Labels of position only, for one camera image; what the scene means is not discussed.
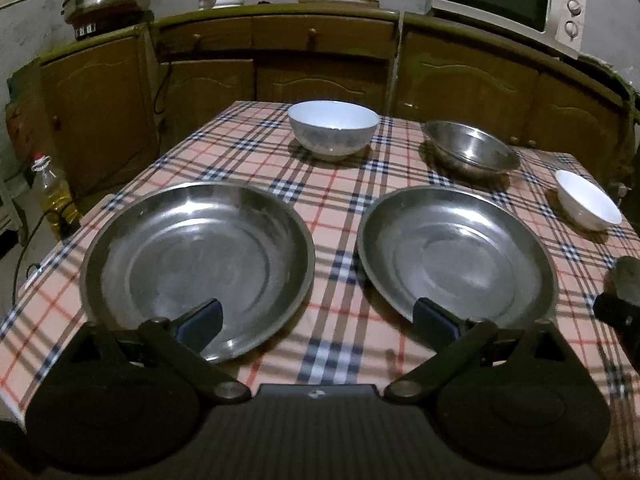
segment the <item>drawer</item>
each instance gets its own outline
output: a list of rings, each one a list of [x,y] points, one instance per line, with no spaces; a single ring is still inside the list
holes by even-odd
[[[249,17],[209,20],[163,28],[158,44],[161,56],[250,48]]]
[[[390,59],[394,24],[340,16],[255,16],[253,45],[263,50],[297,50]]]

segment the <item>stainless steel plate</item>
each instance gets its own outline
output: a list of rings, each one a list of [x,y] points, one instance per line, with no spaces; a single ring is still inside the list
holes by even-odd
[[[224,324],[209,361],[243,354],[295,313],[316,255],[300,216],[270,193],[198,182],[161,189],[118,213],[82,263],[82,304],[111,329],[173,319],[210,298]]]
[[[554,264],[519,219],[479,196],[409,187],[366,211],[360,259],[376,289],[405,318],[427,297],[462,319],[520,328],[556,304]]]

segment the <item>white ceramic bowl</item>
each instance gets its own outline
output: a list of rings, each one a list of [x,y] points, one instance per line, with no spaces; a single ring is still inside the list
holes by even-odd
[[[374,111],[340,101],[306,101],[289,108],[296,139],[323,160],[340,160],[364,148],[379,122]]]
[[[595,184],[571,171],[556,171],[558,198],[567,214],[589,231],[603,231],[622,222],[613,200]]]

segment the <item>power cord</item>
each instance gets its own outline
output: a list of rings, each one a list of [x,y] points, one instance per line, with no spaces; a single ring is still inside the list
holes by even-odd
[[[20,256],[18,257],[18,263],[15,264],[15,270],[14,270],[14,291],[11,296],[12,305],[15,305],[15,296],[16,296],[17,285],[18,285],[18,273],[20,272],[20,264],[22,263],[22,259],[24,258],[24,253],[27,252],[27,248],[29,247],[31,240],[33,240],[33,235],[36,234],[36,232],[38,231],[38,228],[42,225],[42,221],[47,217],[49,213],[55,213],[55,212],[56,211],[54,211],[53,209],[47,209],[44,213],[42,213],[42,215],[40,216],[40,219],[38,220],[38,223],[36,224],[36,227],[33,228],[33,231],[31,231],[29,238],[27,238],[27,243],[25,243],[24,247],[20,251]]]
[[[14,287],[13,287],[12,296],[11,296],[11,304],[12,304],[12,306],[15,306],[15,297],[17,295],[18,274],[20,273],[20,264],[22,263],[22,259],[24,258],[24,254],[27,252],[27,248],[29,247],[29,244],[31,243],[31,240],[33,240],[33,237],[35,236],[36,232],[38,231],[38,228],[42,225],[42,221],[47,217],[47,215],[49,213],[55,213],[56,215],[58,215],[58,222],[59,222],[59,225],[60,225],[60,232],[61,233],[65,233],[66,229],[68,228],[68,225],[66,224],[66,221],[62,216],[62,213],[65,211],[65,209],[68,206],[72,205],[73,203],[74,203],[73,201],[67,202],[65,204],[65,206],[60,211],[56,211],[55,209],[47,209],[44,213],[42,213],[42,215],[40,215],[40,218],[38,219],[36,227],[33,228],[33,231],[31,231],[31,234],[29,235],[29,238],[27,238],[27,243],[25,243],[24,247],[20,251],[20,256],[18,256],[18,263],[15,264]],[[27,268],[27,273],[29,272],[29,269],[33,265],[37,266],[38,264],[29,265],[29,267]]]
[[[40,264],[29,264],[29,267],[27,267],[27,270],[25,272],[25,279],[28,280],[29,276],[30,276],[30,271],[31,268],[33,267],[33,269],[35,269],[36,272],[38,272],[42,267],[40,267]]]
[[[160,86],[158,87],[158,90],[156,91],[156,97],[154,97],[154,113],[156,115],[162,115],[164,114],[164,110],[166,108],[166,105],[162,107],[162,110],[158,110],[158,98],[160,97],[160,92],[162,91],[162,89],[164,88],[164,85],[166,85],[166,88],[164,88],[164,99],[163,101],[166,100],[166,93],[169,91],[169,78],[171,77],[171,72],[174,70],[174,66],[172,65],[172,62],[169,62],[169,66],[166,69],[166,73],[164,74],[164,77],[162,78],[162,82],[160,83]]]

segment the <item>plaid tablecloth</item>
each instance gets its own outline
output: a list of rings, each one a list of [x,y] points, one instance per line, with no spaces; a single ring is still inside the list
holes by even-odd
[[[544,242],[558,271],[558,326],[608,399],[612,432],[600,453],[609,470],[637,470],[640,379],[615,334],[591,310],[604,273],[624,254],[640,256],[625,221],[606,234],[587,234],[559,208],[553,172],[570,168],[591,178],[570,155],[519,150],[520,170],[485,188],[434,163],[417,123],[383,118],[370,150],[331,164],[313,160],[295,141],[288,105],[237,102],[151,165],[102,206],[93,221],[60,245],[47,268],[0,326],[0,394],[18,417],[38,384],[85,321],[78,289],[82,258],[119,209],[159,187],[189,180],[238,180],[293,205],[316,245],[316,276],[308,303],[291,322],[223,367],[254,391],[261,383],[390,381],[431,351],[409,324],[364,280],[356,254],[363,211],[378,196],[407,186],[472,188],[516,214]]]

